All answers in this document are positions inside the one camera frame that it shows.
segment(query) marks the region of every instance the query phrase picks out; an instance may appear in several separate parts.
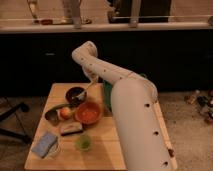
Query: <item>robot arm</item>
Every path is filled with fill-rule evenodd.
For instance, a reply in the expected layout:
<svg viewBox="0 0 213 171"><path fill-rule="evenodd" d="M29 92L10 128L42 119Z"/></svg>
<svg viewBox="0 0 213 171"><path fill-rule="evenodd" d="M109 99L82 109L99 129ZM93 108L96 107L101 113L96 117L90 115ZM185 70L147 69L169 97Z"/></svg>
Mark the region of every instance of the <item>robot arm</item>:
<svg viewBox="0 0 213 171"><path fill-rule="evenodd" d="M97 59L88 41L72 52L73 59L113 85L111 105L125 164L129 171L171 171L168 149L156 118L157 89L133 71Z"/></svg>

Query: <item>dark background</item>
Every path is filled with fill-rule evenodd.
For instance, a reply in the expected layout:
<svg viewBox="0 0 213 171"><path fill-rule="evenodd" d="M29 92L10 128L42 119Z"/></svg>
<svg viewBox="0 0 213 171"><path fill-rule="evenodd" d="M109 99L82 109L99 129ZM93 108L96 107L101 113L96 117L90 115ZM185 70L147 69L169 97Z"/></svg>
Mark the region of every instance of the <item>dark background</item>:
<svg viewBox="0 0 213 171"><path fill-rule="evenodd" d="M213 30L0 35L0 95L48 95L54 82L88 82L70 57L93 41L99 58L145 73L159 91L213 88Z"/></svg>

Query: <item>black bowl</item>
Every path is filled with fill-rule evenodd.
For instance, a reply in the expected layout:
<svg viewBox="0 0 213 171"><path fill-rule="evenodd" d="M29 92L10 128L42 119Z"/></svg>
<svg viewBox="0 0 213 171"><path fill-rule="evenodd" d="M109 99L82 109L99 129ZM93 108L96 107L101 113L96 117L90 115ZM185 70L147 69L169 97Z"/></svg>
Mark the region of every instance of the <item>black bowl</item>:
<svg viewBox="0 0 213 171"><path fill-rule="evenodd" d="M85 89L83 87L72 87L66 92L66 100L72 104L72 106L78 106L86 100L87 93L86 91L82 95L82 98L77 96L82 93Z"/></svg>

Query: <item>orange bowl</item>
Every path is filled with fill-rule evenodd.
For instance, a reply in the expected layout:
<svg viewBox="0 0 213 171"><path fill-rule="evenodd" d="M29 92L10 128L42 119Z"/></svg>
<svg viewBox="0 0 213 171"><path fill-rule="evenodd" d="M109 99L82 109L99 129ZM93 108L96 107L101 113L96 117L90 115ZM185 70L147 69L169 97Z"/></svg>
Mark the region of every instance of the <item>orange bowl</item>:
<svg viewBox="0 0 213 171"><path fill-rule="evenodd" d="M93 124L101 118L101 110L97 103L85 101L81 103L75 112L75 119L82 124Z"/></svg>

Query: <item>blue sponge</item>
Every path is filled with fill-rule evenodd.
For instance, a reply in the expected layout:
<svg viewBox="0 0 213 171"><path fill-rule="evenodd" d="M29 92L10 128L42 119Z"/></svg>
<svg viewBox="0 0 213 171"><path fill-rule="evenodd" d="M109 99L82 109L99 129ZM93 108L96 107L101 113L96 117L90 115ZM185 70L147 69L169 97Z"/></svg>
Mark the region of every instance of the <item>blue sponge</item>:
<svg viewBox="0 0 213 171"><path fill-rule="evenodd" d="M31 151L37 154L39 157L44 158L57 140L58 137L56 135L52 134L51 132L46 132L31 149Z"/></svg>

